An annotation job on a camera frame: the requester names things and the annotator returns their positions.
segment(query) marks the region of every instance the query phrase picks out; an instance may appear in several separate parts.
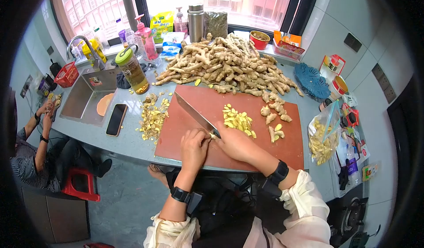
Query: phone case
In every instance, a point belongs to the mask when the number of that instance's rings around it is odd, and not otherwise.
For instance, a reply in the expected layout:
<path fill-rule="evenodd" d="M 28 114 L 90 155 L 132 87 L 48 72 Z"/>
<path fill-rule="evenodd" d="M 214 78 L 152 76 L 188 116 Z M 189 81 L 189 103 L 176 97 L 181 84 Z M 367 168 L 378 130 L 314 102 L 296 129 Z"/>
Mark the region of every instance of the phone case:
<path fill-rule="evenodd" d="M 109 135 L 107 133 L 106 133 L 106 135 L 108 135 L 108 136 L 119 136 L 119 132 L 121 132 L 122 122 L 124 121 L 124 117 L 125 117 L 125 114 L 127 113 L 127 109 L 128 109 L 128 105 L 125 104 L 125 110 L 124 110 L 124 113 L 122 114 L 121 122 L 119 123 L 118 132 L 116 133 L 116 135 Z"/>

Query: bare foot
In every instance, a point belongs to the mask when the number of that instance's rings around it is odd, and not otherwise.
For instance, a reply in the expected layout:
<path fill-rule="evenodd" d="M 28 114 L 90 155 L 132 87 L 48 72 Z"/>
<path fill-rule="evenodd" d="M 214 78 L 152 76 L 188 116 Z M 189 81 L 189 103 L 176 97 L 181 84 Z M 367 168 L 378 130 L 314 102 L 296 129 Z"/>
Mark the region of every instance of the bare foot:
<path fill-rule="evenodd" d="M 153 178 L 158 179 L 159 181 L 162 182 L 162 184 L 164 186 L 166 186 L 167 188 L 169 188 L 168 181 L 166 180 L 165 174 L 159 169 L 159 167 L 157 165 L 150 164 L 149 167 L 147 167 L 147 170 L 149 171 L 150 175 Z"/>

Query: floor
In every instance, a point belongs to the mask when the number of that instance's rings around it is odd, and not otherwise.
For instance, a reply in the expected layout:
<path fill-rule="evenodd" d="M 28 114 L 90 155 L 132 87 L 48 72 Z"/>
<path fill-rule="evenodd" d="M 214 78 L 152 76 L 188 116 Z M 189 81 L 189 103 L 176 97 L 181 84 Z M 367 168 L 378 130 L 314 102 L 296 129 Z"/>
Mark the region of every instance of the floor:
<path fill-rule="evenodd" d="M 152 225 L 169 194 L 147 171 L 147 162 L 113 159 L 110 171 L 97 179 L 100 202 L 88 203 L 91 240 L 115 247 L 143 247 L 146 229 Z"/>

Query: stainless steel sink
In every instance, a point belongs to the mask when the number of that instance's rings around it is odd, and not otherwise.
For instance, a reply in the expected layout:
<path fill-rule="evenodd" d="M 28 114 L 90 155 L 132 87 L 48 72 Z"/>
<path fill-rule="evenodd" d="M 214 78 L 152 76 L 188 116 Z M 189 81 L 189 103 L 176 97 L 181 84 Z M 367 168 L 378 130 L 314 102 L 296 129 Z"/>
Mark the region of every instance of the stainless steel sink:
<path fill-rule="evenodd" d="M 116 75 L 120 71 L 109 61 L 104 70 L 85 69 L 69 93 L 60 117 L 102 126 L 104 117 L 97 113 L 97 104 L 101 98 L 116 91 Z"/>

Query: green lid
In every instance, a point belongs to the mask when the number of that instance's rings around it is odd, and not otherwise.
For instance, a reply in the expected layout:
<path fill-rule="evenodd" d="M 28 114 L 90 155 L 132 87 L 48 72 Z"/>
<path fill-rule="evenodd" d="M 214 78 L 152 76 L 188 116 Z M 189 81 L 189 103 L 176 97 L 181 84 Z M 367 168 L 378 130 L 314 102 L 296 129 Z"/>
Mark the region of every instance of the green lid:
<path fill-rule="evenodd" d="M 115 62 L 118 65 L 125 65 L 134 55 L 132 49 L 127 47 L 116 55 Z"/>

